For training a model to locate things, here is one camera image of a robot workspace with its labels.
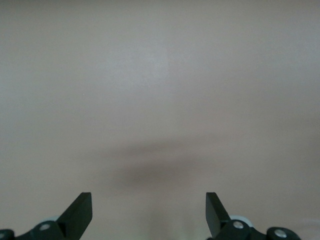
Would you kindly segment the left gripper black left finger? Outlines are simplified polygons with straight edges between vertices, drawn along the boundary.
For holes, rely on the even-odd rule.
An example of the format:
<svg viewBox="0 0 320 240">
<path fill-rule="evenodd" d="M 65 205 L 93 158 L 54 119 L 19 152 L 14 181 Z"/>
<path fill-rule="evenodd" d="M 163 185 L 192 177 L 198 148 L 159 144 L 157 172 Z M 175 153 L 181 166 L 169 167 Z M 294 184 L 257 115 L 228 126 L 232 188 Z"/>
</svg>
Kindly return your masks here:
<svg viewBox="0 0 320 240">
<path fill-rule="evenodd" d="M 92 194 L 82 192 L 56 220 L 39 223 L 28 232 L 16 236 L 2 229 L 2 240 L 79 240 L 93 217 Z"/>
</svg>

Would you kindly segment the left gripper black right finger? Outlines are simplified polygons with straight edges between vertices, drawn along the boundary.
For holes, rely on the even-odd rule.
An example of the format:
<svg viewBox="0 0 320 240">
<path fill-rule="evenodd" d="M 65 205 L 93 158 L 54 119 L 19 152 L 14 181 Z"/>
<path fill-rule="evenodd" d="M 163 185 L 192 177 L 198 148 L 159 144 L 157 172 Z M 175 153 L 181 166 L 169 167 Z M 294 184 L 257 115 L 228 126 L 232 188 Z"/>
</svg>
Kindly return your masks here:
<svg viewBox="0 0 320 240">
<path fill-rule="evenodd" d="M 210 240 L 299 240 L 292 230 L 270 227 L 266 233 L 256 230 L 250 220 L 240 215 L 229 215 L 215 192 L 207 192 L 205 217 Z"/>
</svg>

